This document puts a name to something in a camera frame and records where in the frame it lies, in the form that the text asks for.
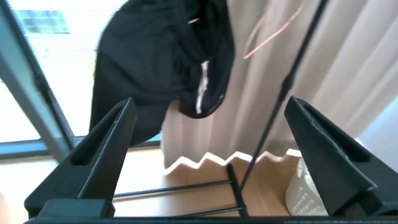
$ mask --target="black jacket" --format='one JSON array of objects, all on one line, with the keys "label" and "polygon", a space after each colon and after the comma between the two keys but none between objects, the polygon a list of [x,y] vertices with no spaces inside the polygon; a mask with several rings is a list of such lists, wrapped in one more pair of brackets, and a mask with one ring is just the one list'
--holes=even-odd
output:
[{"label": "black jacket", "polygon": [[[201,63],[207,60],[208,87],[197,114]],[[97,48],[90,130],[129,96],[137,108],[132,146],[159,133],[173,100],[180,100],[183,114],[207,117],[223,101],[233,60],[226,0],[130,0]]]}]

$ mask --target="curtain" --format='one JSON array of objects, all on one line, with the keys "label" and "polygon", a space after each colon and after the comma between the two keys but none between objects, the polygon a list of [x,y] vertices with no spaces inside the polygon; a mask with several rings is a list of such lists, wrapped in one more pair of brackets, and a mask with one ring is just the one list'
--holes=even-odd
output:
[{"label": "curtain", "polygon": [[[166,167],[182,156],[199,162],[207,152],[222,159],[236,151],[254,152],[319,0],[304,0],[301,13],[290,25],[246,60],[245,43],[269,7],[272,10],[252,49],[282,27],[300,1],[228,3],[236,58],[226,98],[204,119],[182,115],[177,101],[170,105],[162,127]],[[397,39],[398,1],[329,1],[289,96],[311,103],[356,138],[398,94]],[[297,149],[283,116],[284,106],[263,148],[277,156],[288,148]]]}]

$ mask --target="wooden floor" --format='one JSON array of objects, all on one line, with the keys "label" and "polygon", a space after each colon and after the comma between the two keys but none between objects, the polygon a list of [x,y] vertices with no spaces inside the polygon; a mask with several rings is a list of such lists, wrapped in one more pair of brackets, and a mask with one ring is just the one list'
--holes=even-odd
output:
[{"label": "wooden floor", "polygon": [[[284,194],[298,159],[290,155],[280,158],[266,153],[258,160],[243,191],[250,216],[289,215],[284,204]],[[164,169],[163,155],[159,149],[131,151],[126,156],[116,193],[227,180],[226,167],[215,161],[217,160],[210,156],[196,168],[179,164],[170,171]],[[238,180],[241,180],[249,162],[234,157],[230,163],[235,169]],[[0,214],[3,216],[3,220],[0,217],[1,223],[7,223],[3,222],[5,216],[8,216],[9,223],[21,223],[27,219],[23,207],[24,198],[55,166],[56,163],[51,159],[0,164],[2,177],[0,193],[3,194],[3,198],[0,198],[2,200],[0,210],[3,211]],[[2,172],[13,168],[17,173],[6,175],[4,179]],[[236,202],[231,186],[226,184],[119,198],[114,200],[114,206],[116,217],[162,217],[234,207]],[[213,216],[239,216],[239,213],[229,212]]]}]

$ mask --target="black metal rod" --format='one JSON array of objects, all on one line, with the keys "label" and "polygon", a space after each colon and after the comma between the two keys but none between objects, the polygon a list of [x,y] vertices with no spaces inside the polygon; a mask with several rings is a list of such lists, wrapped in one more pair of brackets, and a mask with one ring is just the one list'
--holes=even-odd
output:
[{"label": "black metal rod", "polygon": [[236,178],[236,174],[232,164],[228,164],[226,166],[226,171],[228,173],[229,179],[232,181],[231,187],[232,191],[234,192],[236,204],[238,205],[238,207],[242,208],[239,210],[239,214],[242,218],[247,218],[249,217],[248,209],[246,207],[246,204],[244,203],[242,193],[239,190],[238,178]]},{"label": "black metal rod", "polygon": [[145,195],[145,194],[155,194],[155,193],[161,193],[161,192],[170,192],[170,191],[174,191],[174,190],[187,190],[187,189],[194,189],[194,188],[198,188],[198,187],[209,187],[209,186],[230,184],[230,183],[232,183],[231,180],[221,180],[221,181],[216,181],[216,182],[191,184],[191,185],[184,185],[184,186],[178,186],[178,187],[165,187],[162,189],[142,190],[142,191],[138,191],[138,192],[115,194],[113,196],[113,198],[132,197],[132,196]]},{"label": "black metal rod", "polygon": [[287,76],[282,84],[282,88],[280,90],[278,100],[274,105],[274,109],[272,109],[271,116],[268,119],[266,128],[265,128],[264,132],[262,133],[259,144],[257,145],[257,148],[254,151],[253,158],[251,159],[249,167],[243,177],[243,180],[242,180],[242,183],[240,186],[240,192],[242,192],[244,186],[246,185],[246,182],[248,181],[248,178],[250,177],[250,174],[254,168],[254,164],[256,163],[256,160],[259,157],[260,151],[261,151],[262,147],[264,146],[264,143],[269,135],[269,131],[271,130],[272,125],[274,124],[276,115],[278,114],[278,111],[280,110],[280,107],[282,106],[282,103],[285,100],[286,95],[288,94],[289,90],[293,86],[294,78],[297,73],[297,69],[299,68],[299,65],[303,59],[303,56],[304,56],[305,52],[307,51],[308,45],[311,41],[311,38],[312,38],[313,34],[315,33],[315,30],[317,28],[317,25],[320,21],[322,14],[323,14],[323,11],[326,8],[327,2],[328,2],[328,0],[321,0],[321,2],[318,5],[317,11],[315,12],[315,15],[312,19],[310,27],[308,28],[307,34],[304,37],[303,43],[301,44],[301,47],[298,50],[298,54],[294,60],[294,63],[290,69],[290,72],[287,74]]},{"label": "black metal rod", "polygon": [[238,211],[238,210],[242,210],[242,209],[243,209],[242,207],[222,208],[222,209],[210,210],[210,211],[205,211],[205,212],[191,213],[191,214],[187,214],[187,215],[179,215],[176,217],[184,217],[184,218],[200,217],[200,216],[205,216],[205,215],[214,215],[214,214],[225,213],[225,212],[233,212],[233,211]]}]

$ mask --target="laundry basket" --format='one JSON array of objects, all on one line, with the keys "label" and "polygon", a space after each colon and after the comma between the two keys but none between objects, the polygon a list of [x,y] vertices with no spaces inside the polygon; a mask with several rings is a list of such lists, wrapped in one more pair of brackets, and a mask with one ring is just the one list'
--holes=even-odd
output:
[{"label": "laundry basket", "polygon": [[285,201],[291,215],[328,215],[302,158],[287,187]]}]

